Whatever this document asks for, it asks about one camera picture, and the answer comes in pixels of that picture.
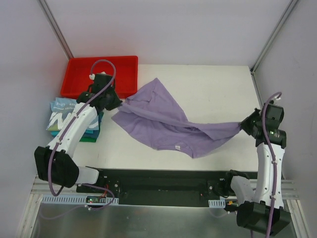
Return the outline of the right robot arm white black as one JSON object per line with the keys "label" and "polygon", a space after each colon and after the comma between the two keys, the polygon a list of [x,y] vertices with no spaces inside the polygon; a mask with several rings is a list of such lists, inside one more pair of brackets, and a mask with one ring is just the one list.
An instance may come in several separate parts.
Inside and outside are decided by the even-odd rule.
{"label": "right robot arm white black", "polygon": [[230,170],[223,182],[226,196],[238,200],[237,225],[267,238],[277,235],[291,221],[284,209],[281,192],[281,166],[286,148],[286,132],[279,129],[284,109],[270,101],[262,110],[244,119],[240,128],[256,141],[258,175],[256,188],[251,187],[248,176]]}

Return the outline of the purple t-shirt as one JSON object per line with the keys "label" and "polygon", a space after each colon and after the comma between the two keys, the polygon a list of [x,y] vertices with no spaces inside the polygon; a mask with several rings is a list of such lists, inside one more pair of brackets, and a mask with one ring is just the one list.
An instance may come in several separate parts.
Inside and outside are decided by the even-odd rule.
{"label": "purple t-shirt", "polygon": [[155,78],[126,98],[112,120],[135,140],[191,158],[209,155],[240,132],[238,122],[193,123]]}

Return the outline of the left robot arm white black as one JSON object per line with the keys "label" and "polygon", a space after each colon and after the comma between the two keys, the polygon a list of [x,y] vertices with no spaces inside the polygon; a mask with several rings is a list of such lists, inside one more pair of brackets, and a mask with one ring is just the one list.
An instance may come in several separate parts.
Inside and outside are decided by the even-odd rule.
{"label": "left robot arm white black", "polygon": [[99,177],[99,171],[77,166],[72,157],[91,122],[104,110],[111,111],[121,105],[114,89],[114,78],[105,73],[93,75],[93,84],[79,96],[58,135],[46,147],[37,147],[34,157],[39,179],[67,188],[87,183],[94,193],[104,189],[105,181]]}

